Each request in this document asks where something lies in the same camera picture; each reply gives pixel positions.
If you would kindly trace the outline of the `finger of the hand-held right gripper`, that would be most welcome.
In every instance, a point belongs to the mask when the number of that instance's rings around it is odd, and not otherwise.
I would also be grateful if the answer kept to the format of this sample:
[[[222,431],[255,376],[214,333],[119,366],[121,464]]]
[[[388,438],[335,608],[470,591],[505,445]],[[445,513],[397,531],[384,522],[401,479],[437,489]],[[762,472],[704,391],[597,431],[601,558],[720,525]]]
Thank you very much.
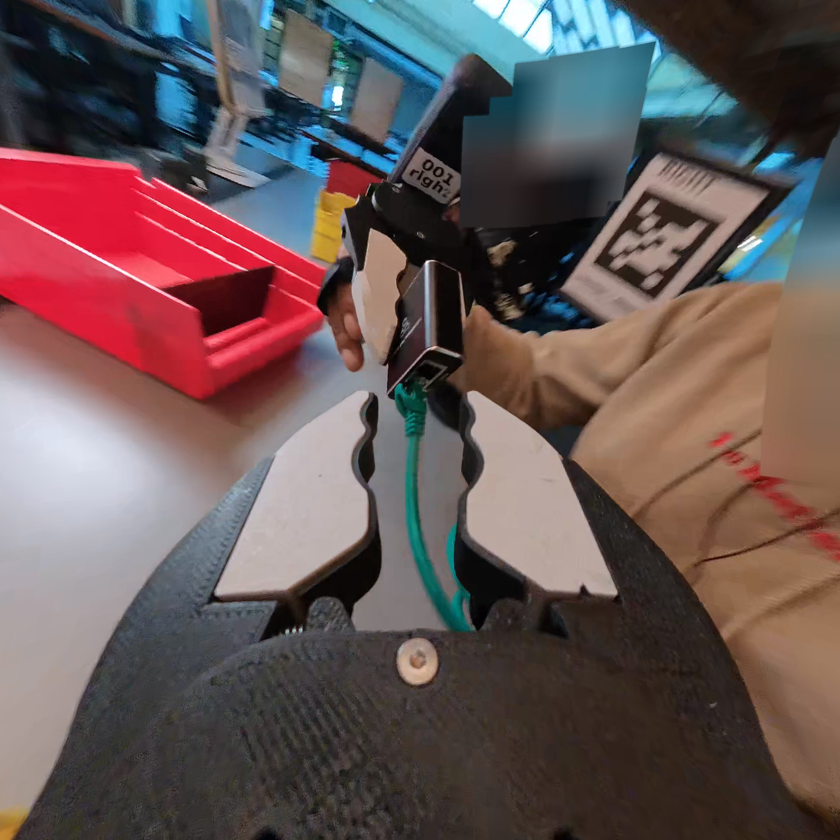
[[[396,334],[398,281],[407,265],[397,244],[380,231],[370,231],[364,264],[353,276],[352,299],[362,340],[380,365],[387,364]]]

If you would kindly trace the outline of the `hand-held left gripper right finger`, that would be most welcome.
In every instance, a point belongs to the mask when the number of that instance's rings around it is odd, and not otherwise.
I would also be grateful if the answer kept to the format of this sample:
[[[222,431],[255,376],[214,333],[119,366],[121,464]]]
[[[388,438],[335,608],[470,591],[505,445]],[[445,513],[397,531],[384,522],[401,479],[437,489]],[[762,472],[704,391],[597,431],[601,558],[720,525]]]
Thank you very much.
[[[536,627],[557,602],[615,603],[618,590],[563,457],[476,391],[460,407],[455,577],[479,629],[495,604],[525,605]]]

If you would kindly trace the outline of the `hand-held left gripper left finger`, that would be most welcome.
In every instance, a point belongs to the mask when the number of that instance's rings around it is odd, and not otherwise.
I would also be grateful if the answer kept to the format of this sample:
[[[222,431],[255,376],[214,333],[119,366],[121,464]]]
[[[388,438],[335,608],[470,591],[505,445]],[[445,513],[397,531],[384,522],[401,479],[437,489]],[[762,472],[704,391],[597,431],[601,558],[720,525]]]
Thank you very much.
[[[376,394],[357,391],[274,454],[214,590],[221,603],[272,602],[295,619],[329,597],[349,616],[382,571],[370,482]]]

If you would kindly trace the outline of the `black ethernet port adapter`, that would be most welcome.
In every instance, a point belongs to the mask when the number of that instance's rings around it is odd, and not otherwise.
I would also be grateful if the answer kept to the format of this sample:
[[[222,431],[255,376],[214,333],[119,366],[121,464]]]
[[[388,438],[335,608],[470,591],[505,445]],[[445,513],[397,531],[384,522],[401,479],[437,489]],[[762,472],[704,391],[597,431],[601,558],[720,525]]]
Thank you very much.
[[[399,386],[425,391],[445,381],[464,361],[466,304],[460,274],[428,260],[396,303],[397,324],[386,365],[386,394]]]

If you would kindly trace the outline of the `person's right hand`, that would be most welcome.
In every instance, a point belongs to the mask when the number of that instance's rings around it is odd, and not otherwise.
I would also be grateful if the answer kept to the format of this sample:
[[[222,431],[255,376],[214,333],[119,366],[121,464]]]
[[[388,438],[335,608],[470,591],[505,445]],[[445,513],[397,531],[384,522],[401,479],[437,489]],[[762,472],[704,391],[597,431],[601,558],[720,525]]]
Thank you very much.
[[[332,291],[327,320],[344,366],[351,373],[360,371],[364,366],[364,341],[350,283],[341,282]]]

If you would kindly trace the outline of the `red box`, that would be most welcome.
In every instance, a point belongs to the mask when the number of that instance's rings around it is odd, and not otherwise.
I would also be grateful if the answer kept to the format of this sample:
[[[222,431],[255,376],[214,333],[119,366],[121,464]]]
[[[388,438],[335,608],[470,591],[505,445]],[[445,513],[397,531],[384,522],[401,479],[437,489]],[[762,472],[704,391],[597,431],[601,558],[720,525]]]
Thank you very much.
[[[368,171],[348,161],[332,160],[325,185],[328,193],[340,193],[357,200],[371,185],[382,183],[386,175]]]

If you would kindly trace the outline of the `yellow plastic object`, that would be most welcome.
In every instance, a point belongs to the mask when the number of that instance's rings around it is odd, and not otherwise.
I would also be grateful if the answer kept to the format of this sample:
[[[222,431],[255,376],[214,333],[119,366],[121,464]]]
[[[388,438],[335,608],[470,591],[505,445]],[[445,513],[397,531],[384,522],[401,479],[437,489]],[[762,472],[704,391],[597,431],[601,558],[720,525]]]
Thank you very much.
[[[341,217],[343,212],[355,205],[357,196],[341,192],[318,192],[311,229],[311,257],[332,264],[337,258],[342,241]]]

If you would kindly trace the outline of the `brown cardboard panel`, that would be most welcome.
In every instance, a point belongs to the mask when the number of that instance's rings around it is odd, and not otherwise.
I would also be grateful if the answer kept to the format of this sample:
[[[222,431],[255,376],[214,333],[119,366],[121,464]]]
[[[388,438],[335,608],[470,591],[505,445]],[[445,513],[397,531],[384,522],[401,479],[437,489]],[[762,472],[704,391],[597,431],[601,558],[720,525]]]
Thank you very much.
[[[290,9],[283,18],[278,59],[279,88],[320,109],[331,75],[333,36]]]
[[[403,79],[400,76],[375,59],[366,57],[353,98],[350,126],[357,133],[384,145],[402,91]]]

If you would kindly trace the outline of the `person's beige hoodie torso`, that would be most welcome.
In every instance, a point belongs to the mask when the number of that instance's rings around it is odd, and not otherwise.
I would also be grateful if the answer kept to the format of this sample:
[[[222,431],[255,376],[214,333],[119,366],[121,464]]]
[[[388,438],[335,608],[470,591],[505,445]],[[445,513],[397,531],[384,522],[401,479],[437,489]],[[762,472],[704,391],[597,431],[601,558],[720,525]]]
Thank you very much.
[[[794,798],[838,834],[838,490],[762,464],[781,284],[734,284],[574,335],[574,458],[686,577]]]

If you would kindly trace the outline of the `black-and-white marker sign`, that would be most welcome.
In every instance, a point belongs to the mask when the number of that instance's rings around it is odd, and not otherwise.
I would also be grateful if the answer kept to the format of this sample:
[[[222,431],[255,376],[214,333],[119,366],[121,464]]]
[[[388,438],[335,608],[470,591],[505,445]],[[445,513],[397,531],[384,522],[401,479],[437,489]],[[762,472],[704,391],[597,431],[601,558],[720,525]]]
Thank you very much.
[[[701,287],[794,185],[676,148],[650,150],[631,167],[622,200],[560,295],[606,323]]]

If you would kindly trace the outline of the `red plastic bin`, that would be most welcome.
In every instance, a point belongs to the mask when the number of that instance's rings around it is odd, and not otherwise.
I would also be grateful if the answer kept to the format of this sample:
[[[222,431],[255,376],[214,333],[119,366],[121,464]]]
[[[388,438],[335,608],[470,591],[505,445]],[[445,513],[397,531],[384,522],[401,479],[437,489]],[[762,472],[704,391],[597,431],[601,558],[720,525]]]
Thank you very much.
[[[187,396],[319,331],[323,275],[131,164],[2,148],[2,297]]]

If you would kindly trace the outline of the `dark shelving rack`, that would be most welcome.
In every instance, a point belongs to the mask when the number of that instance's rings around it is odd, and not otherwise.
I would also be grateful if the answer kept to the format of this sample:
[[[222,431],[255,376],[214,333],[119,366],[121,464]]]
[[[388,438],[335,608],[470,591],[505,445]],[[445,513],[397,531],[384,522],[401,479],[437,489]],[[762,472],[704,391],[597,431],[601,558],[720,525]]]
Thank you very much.
[[[120,160],[197,151],[209,76],[152,2],[2,2],[2,146]]]

